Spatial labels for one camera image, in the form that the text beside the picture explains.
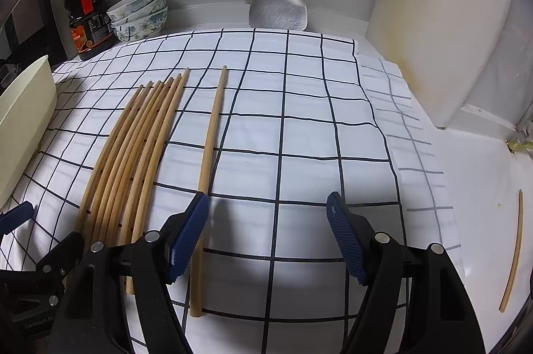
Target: wooden chopstick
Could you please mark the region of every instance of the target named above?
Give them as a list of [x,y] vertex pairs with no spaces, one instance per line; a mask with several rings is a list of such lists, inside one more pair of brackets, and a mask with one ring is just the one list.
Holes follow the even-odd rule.
[[[189,78],[189,73],[190,70],[187,68],[183,73],[179,84],[174,84],[169,94],[167,95],[163,107],[161,108],[160,114],[156,120],[156,123],[154,124],[154,127],[152,128],[150,136],[148,137],[148,140],[146,142],[146,151],[143,151],[143,154],[141,156],[141,161],[139,162],[139,165],[141,165],[142,163],[146,164],[148,162],[148,158],[149,163],[148,168],[146,170],[145,181],[142,184],[139,204],[137,206],[137,213],[135,214],[132,242],[135,242],[140,237],[142,237],[143,229],[145,228],[145,219],[146,213],[148,211],[148,203],[150,200],[151,190],[157,172],[157,167],[159,165],[159,160],[163,152],[163,145],[169,134],[169,128],[172,124],[172,118],[174,117],[174,112],[180,102],[181,96],[183,94],[183,88],[185,87],[187,79]],[[140,179],[135,179],[135,190],[133,189],[134,187],[132,187],[133,193],[130,192],[130,197],[132,197],[132,199],[135,199],[135,194],[138,193],[138,190],[141,186]],[[124,242],[127,240],[130,231],[132,216],[133,211],[131,205],[126,205],[126,210],[124,211],[124,217],[122,221],[120,244],[124,244]],[[127,278],[126,292],[128,294],[133,293],[133,283],[131,278]]]
[[78,217],[76,218],[76,225],[74,227],[74,230],[76,232],[81,232],[83,230],[83,225],[85,224],[85,219],[87,217],[87,207],[90,206],[92,198],[94,196],[94,191],[98,186],[98,181],[100,179],[100,171],[103,171],[103,168],[109,157],[109,153],[111,152],[113,144],[117,139],[119,131],[121,131],[122,126],[130,115],[133,105],[135,104],[135,100],[137,100],[137,97],[141,93],[142,88],[143,86],[140,85],[137,88],[137,91],[135,91],[135,94],[133,94],[133,96],[130,98],[130,101],[122,111],[121,115],[118,117],[118,120],[115,125],[113,126],[113,130],[111,130],[111,134],[108,136],[106,143],[103,145],[102,151],[100,152],[98,160],[94,165],[94,169],[91,172],[91,177],[89,178],[89,182],[87,183],[85,192],[83,193],[82,203],[79,205]]
[[[222,96],[228,78],[228,69],[226,66],[220,72],[219,85],[215,93],[213,108],[207,127],[205,138],[204,155],[202,156],[202,167],[200,169],[200,179],[198,181],[198,191],[203,193],[209,192],[209,183],[211,180],[211,164],[213,160],[213,147],[217,136],[219,125],[219,115],[222,107]],[[191,258],[191,275],[190,275],[190,314],[192,317],[199,318],[202,316],[202,258],[204,254],[203,235],[200,235]]]
[[98,236],[96,231],[93,233],[93,241],[105,241],[106,239],[107,230],[111,221],[111,216],[113,215],[115,199],[117,199],[122,193],[124,193],[124,189],[126,188],[126,185],[131,178],[131,169],[133,167],[133,163],[135,163],[139,157],[139,150],[141,148],[141,145],[145,141],[146,135],[154,124],[154,118],[156,117],[157,111],[159,110],[159,107],[161,107],[161,104],[165,99],[168,87],[172,84],[172,81],[173,79],[170,79],[170,81],[165,82],[160,86],[161,90],[159,90],[157,95],[154,97],[154,102],[151,103],[149,108],[145,110],[139,123],[133,131],[132,137],[128,142],[124,157],[122,158],[121,164],[118,167],[115,181],[113,181],[113,184],[111,185],[111,191],[109,193],[107,205],[105,206],[106,210],[102,218],[100,231],[98,233]]
[[103,218],[105,217],[106,207],[107,207],[107,201],[109,200],[109,196],[111,194],[111,190],[113,188],[113,184],[115,183],[116,176],[118,173],[118,169],[121,165],[122,159],[126,154],[126,150],[128,147],[128,144],[130,140],[132,139],[132,136],[135,132],[135,129],[137,129],[139,122],[141,120],[144,122],[143,118],[146,117],[148,112],[150,111],[151,107],[155,103],[157,96],[161,92],[163,88],[163,84],[161,81],[158,81],[154,88],[150,91],[150,93],[145,98],[144,102],[142,103],[142,106],[133,120],[133,123],[131,124],[130,128],[126,132],[126,136],[124,137],[123,141],[121,142],[121,147],[118,151],[118,154],[116,158],[112,161],[113,166],[111,168],[111,171],[109,173],[109,178],[107,182],[104,184],[103,194],[100,202],[100,209],[98,210],[97,217],[95,218],[94,224],[92,226],[89,226],[89,228],[93,228],[91,231],[91,235],[86,235],[85,237],[85,247],[86,249],[89,249],[89,246],[92,242],[97,241],[98,237],[100,235],[100,228],[102,226]]
[[522,228],[524,222],[524,198],[522,190],[518,190],[518,227],[516,228],[516,242],[514,244],[513,263],[511,264],[511,272],[507,280],[507,286],[503,293],[502,302],[500,303],[499,311],[505,312],[509,298],[511,298],[511,291],[513,290],[514,278],[518,269],[518,260],[520,259],[520,248],[522,247]]
[[130,113],[128,114],[126,121],[122,125],[121,131],[118,133],[117,139],[115,140],[113,144],[113,148],[111,149],[111,152],[109,153],[109,156],[107,157],[106,165],[103,168],[102,176],[100,177],[97,190],[94,193],[94,198],[92,199],[91,213],[87,219],[87,223],[84,229],[84,232],[85,232],[84,249],[86,251],[89,249],[89,246],[91,244],[94,224],[96,223],[96,220],[98,218],[98,213],[100,212],[100,202],[102,201],[103,193],[105,192],[106,185],[108,184],[111,170],[113,170],[115,159],[124,143],[124,139],[126,138],[127,133],[130,130],[131,124],[135,121],[137,116],[140,114],[139,109],[141,109],[148,94],[150,93],[150,88],[152,87],[152,85],[153,85],[152,81],[149,81],[146,87],[142,90],[142,93],[135,100],[135,104],[133,105]]

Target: plastic bottle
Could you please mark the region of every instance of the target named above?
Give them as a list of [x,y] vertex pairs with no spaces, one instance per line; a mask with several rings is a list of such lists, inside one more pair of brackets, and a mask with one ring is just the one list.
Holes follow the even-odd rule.
[[106,11],[106,0],[64,0],[70,30],[82,60],[109,49],[116,42]]

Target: floral bowl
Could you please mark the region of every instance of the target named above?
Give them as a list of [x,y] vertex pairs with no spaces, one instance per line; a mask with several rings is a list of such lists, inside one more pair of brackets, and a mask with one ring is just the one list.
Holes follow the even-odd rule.
[[154,32],[159,32],[166,23],[169,7],[149,16],[113,27],[115,35],[121,41],[137,41],[146,38]]
[[118,20],[122,20],[135,11],[139,11],[142,7],[145,7],[153,1],[155,0],[121,0],[108,9],[107,15],[111,19],[111,22],[118,22]]
[[111,27],[123,26],[128,22],[135,22],[135,20],[139,20],[142,17],[146,17],[151,14],[155,14],[157,11],[161,11],[164,8],[166,8],[166,0],[152,1],[145,7],[142,7],[140,10],[133,12],[122,20],[118,20],[118,22],[111,23]]

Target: cream plastic basin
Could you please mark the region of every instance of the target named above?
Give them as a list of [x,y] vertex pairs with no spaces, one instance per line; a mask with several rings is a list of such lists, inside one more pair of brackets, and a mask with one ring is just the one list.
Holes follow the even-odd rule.
[[22,71],[0,96],[0,207],[37,150],[56,102],[48,56]]

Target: metal screw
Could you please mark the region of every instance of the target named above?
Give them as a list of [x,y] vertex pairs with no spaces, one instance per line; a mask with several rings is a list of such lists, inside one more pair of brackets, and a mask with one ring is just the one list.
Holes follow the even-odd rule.
[[154,242],[154,241],[157,241],[158,239],[159,239],[158,231],[150,231],[150,232],[147,232],[145,235],[145,240],[147,242]]
[[440,244],[434,243],[431,245],[431,251],[437,255],[442,255],[444,253],[444,247]]
[[99,252],[103,249],[103,242],[102,241],[95,241],[91,244],[91,251],[94,253]]
[[386,233],[383,232],[378,232],[374,238],[377,242],[380,242],[381,244],[387,244],[391,240],[391,237],[389,237]]

